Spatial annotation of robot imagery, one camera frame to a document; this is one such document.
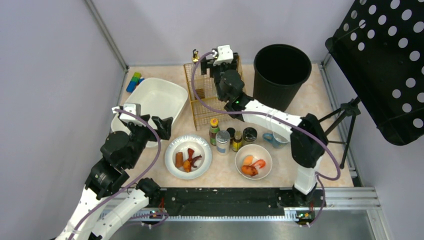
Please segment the dark sauce glass bottle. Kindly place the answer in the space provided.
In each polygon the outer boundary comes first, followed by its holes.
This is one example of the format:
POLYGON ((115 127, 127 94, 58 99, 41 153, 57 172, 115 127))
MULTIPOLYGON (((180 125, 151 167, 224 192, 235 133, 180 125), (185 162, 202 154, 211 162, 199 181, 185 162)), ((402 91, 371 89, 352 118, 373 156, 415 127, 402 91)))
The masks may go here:
MULTIPOLYGON (((192 62, 195 65, 199 61, 199 51, 197 49, 194 49, 192 51, 192 62)), ((205 79, 201 72, 200 65, 196 69, 194 73, 194 80, 192 81, 194 83, 194 92, 198 95, 200 99, 205 98, 205 79)))

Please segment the yellow cap sauce bottle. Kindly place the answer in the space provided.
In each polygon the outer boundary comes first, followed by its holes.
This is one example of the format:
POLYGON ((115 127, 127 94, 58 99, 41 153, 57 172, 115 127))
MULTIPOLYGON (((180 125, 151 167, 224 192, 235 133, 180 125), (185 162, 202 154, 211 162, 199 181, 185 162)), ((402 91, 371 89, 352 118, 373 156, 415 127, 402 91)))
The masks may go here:
POLYGON ((217 118, 212 118, 210 120, 209 126, 209 142, 211 145, 216 146, 216 135, 220 131, 219 120, 217 118))

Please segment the silver lid white can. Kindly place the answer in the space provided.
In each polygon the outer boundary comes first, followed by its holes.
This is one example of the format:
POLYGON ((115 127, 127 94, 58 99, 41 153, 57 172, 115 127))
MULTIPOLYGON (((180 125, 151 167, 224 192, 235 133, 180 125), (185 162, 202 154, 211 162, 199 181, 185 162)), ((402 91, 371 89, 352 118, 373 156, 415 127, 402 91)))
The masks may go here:
POLYGON ((228 131, 226 130, 220 130, 216 136, 216 150, 218 151, 218 154, 224 156, 227 155, 230 148, 230 139, 231 136, 228 131))

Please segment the small yellow label bottle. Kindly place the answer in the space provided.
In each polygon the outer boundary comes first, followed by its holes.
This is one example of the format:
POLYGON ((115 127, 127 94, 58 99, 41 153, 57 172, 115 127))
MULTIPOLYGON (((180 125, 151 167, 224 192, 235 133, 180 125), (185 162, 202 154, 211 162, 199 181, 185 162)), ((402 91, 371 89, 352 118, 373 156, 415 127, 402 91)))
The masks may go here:
POLYGON ((234 152, 238 152, 240 150, 240 148, 242 147, 242 132, 241 131, 236 131, 234 133, 233 139, 232 139, 232 144, 231 144, 231 148, 234 152))

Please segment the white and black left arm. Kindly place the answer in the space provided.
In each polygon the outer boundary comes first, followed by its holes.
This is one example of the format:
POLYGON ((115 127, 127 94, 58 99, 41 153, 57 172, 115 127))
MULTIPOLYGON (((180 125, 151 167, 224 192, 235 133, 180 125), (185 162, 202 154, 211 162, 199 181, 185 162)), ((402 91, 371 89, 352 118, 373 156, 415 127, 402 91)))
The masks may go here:
POLYGON ((171 137, 173 117, 140 115, 125 123, 129 132, 113 131, 100 148, 102 158, 91 168, 79 203, 58 240, 108 240, 136 212, 158 196, 160 187, 152 178, 142 178, 117 207, 101 216, 106 200, 123 192, 129 179, 127 169, 135 167, 148 142, 171 137))

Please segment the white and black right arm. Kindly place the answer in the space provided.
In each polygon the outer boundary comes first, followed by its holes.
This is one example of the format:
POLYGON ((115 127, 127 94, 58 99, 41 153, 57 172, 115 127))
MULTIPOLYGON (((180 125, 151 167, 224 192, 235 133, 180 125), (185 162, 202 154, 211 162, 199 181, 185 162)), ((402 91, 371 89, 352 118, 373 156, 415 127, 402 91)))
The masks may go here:
POLYGON ((217 97, 225 103, 225 107, 220 110, 204 101, 201 104, 213 112, 227 114, 233 119, 264 127, 288 140, 292 159, 297 164, 296 178, 292 187, 293 195, 300 203, 310 202, 322 178, 318 166, 324 154, 333 156, 328 148, 328 139, 323 128, 313 114, 303 117, 291 115, 247 95, 243 91, 244 82, 238 71, 229 68, 234 61, 233 56, 221 60, 216 51, 207 52, 195 61, 191 73, 192 79, 195 78, 198 67, 201 67, 202 75, 207 69, 218 71, 214 85, 217 97))

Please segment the blue green toy blocks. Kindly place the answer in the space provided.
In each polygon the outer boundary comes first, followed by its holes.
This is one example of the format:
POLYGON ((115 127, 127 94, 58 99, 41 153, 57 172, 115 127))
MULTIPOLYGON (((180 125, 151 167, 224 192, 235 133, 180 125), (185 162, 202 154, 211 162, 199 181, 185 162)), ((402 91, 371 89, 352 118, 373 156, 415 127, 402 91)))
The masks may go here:
POLYGON ((140 72, 135 72, 131 77, 130 82, 126 87, 127 93, 133 93, 137 86, 144 80, 145 78, 142 76, 140 72))

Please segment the white paper plate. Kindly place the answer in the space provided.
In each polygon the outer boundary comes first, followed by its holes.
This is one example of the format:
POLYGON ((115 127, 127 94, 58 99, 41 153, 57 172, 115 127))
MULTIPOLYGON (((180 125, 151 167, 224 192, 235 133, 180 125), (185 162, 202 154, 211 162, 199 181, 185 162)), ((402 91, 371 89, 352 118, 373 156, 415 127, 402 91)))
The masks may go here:
POLYGON ((174 139, 166 149, 167 170, 176 178, 192 180, 210 167, 213 153, 208 142, 196 134, 185 134, 174 139))

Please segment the orange sausage piece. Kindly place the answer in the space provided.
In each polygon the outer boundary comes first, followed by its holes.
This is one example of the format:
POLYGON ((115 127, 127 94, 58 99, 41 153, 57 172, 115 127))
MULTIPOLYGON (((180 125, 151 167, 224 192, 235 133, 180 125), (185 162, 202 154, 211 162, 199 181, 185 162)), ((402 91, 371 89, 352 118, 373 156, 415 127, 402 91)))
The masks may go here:
POLYGON ((175 167, 181 168, 184 165, 184 154, 183 152, 177 152, 175 154, 175 167))

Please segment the dark octopus sausage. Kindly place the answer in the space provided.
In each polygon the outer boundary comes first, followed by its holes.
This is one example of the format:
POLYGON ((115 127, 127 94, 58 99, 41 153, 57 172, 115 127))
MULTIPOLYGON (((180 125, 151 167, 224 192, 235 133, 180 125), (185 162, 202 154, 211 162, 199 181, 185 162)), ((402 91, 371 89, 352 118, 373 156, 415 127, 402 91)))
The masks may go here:
POLYGON ((193 157, 193 158, 191 159, 191 162, 190 162, 191 167, 193 167, 193 168, 197 168, 197 166, 196 166, 196 161, 201 160, 201 159, 202 159, 202 156, 201 156, 201 155, 198 155, 198 156, 193 157))

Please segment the small dark spice jar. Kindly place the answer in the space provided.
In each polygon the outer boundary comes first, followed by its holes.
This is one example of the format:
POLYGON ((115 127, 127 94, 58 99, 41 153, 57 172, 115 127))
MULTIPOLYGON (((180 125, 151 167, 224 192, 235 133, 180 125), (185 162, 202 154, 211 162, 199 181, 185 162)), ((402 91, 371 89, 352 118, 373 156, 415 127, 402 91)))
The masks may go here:
POLYGON ((230 138, 232 139, 235 135, 236 130, 233 127, 228 127, 226 131, 229 133, 230 138))

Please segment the black trash bin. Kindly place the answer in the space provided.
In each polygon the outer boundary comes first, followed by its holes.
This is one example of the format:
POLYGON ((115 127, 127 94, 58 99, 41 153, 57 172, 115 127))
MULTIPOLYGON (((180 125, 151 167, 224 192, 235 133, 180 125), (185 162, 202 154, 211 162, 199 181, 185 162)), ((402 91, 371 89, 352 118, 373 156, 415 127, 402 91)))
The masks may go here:
POLYGON ((297 47, 271 44, 259 50, 254 58, 253 68, 253 98, 284 112, 309 79, 312 63, 297 47))

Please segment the blue ceramic mug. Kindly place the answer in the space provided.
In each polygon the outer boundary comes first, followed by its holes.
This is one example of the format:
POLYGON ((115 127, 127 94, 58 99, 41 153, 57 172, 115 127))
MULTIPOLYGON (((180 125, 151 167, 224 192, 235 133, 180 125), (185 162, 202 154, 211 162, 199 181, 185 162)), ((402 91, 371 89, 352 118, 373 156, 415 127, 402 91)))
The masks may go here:
POLYGON ((290 142, 285 137, 276 132, 264 133, 262 138, 264 141, 270 143, 274 149, 281 149, 288 145, 290 142))

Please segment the toy shrimp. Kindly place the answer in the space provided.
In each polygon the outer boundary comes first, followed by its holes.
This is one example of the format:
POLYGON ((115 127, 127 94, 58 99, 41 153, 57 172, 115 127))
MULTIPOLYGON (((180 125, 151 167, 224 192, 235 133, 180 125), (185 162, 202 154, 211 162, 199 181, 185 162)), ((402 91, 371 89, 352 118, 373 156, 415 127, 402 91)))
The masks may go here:
POLYGON ((266 166, 266 161, 263 159, 259 159, 250 165, 251 167, 262 169, 266 166))

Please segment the brown fried toy food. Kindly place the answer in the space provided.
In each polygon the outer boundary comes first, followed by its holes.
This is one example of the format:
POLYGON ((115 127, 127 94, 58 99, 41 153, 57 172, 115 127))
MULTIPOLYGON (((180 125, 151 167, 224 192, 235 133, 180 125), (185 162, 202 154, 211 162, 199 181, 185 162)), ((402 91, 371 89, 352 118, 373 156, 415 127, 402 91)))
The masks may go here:
POLYGON ((254 177, 254 176, 259 174, 259 171, 255 166, 242 165, 240 169, 241 169, 242 174, 244 174, 246 176, 254 177))

